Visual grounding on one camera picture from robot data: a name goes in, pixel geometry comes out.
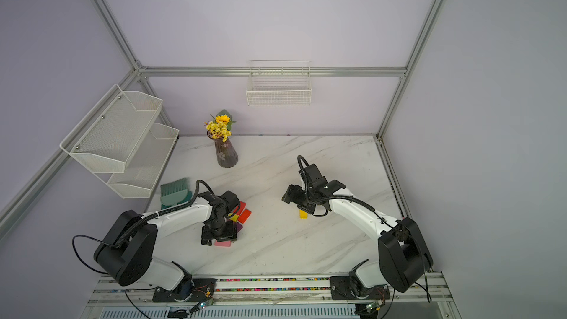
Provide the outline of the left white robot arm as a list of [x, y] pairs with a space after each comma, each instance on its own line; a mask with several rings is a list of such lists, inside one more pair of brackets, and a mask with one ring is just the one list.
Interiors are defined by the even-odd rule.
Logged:
[[185, 301], [196, 291], [193, 276], [175, 261], [154, 255], [156, 243], [194, 224], [202, 225], [201, 245], [234, 242], [238, 230], [231, 217], [241, 209], [235, 193], [226, 191], [218, 196], [207, 183], [198, 180], [187, 202], [153, 213], [125, 211], [104, 239], [83, 237], [98, 243], [93, 258], [101, 269], [96, 273], [111, 276], [122, 287], [134, 283], [154, 285], [175, 301]]

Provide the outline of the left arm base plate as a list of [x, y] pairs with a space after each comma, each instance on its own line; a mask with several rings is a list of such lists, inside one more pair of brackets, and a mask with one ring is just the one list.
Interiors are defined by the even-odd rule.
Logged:
[[155, 303], [201, 303], [213, 295], [216, 283], [217, 280], [213, 278], [184, 279], [173, 290], [158, 287], [154, 292], [152, 301]]

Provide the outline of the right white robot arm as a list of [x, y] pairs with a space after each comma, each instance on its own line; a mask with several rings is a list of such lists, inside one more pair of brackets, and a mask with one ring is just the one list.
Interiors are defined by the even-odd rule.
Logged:
[[339, 299], [388, 298], [389, 290], [406, 292], [424, 279], [422, 289], [430, 299], [428, 271], [434, 266], [431, 252], [418, 224], [409, 217], [395, 218], [351, 193], [337, 181], [329, 181], [315, 164], [297, 157], [301, 185], [289, 185], [282, 201], [295, 204], [313, 217], [336, 214], [348, 220], [377, 243], [378, 260], [355, 265], [347, 276], [330, 279], [332, 296]]

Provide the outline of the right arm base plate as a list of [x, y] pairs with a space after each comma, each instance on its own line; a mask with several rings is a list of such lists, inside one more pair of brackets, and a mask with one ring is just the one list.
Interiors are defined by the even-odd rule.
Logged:
[[349, 276], [332, 276], [329, 278], [331, 298], [339, 300], [387, 300], [391, 298], [387, 285], [366, 288], [358, 280]]

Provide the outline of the pink block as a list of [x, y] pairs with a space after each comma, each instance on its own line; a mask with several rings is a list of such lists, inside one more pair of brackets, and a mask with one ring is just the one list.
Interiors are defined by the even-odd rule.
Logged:
[[225, 241], [225, 242], [215, 241], [214, 245], [217, 246], [217, 247], [229, 248], [232, 245], [232, 242], [231, 241]]

